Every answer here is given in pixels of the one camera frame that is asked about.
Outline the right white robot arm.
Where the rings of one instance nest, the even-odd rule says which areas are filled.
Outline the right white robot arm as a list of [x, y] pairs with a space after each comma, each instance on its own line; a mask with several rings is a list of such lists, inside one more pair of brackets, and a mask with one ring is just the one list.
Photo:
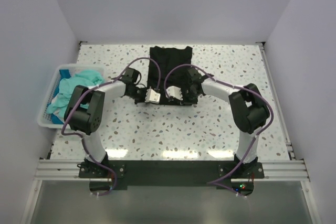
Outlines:
[[239, 178], [246, 178], [253, 171], [251, 164], [258, 161], [258, 139], [274, 120], [270, 104], [261, 96], [257, 86], [235, 86], [215, 80], [210, 74], [201, 75], [195, 67], [187, 70], [190, 83], [186, 94], [191, 97], [211, 95], [230, 105], [233, 120], [239, 129], [238, 149], [234, 173]]

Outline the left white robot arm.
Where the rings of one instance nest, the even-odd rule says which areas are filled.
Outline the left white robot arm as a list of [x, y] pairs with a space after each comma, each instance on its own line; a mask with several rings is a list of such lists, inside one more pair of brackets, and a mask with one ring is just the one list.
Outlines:
[[102, 122], [104, 107], [116, 98], [129, 97], [135, 104], [145, 101], [146, 87], [140, 88], [142, 75], [133, 68], [112, 81], [93, 88], [76, 86], [65, 112], [65, 122], [61, 129], [64, 136], [80, 137], [85, 150], [85, 162], [91, 164], [90, 171], [97, 178], [108, 174], [108, 154], [97, 133]]

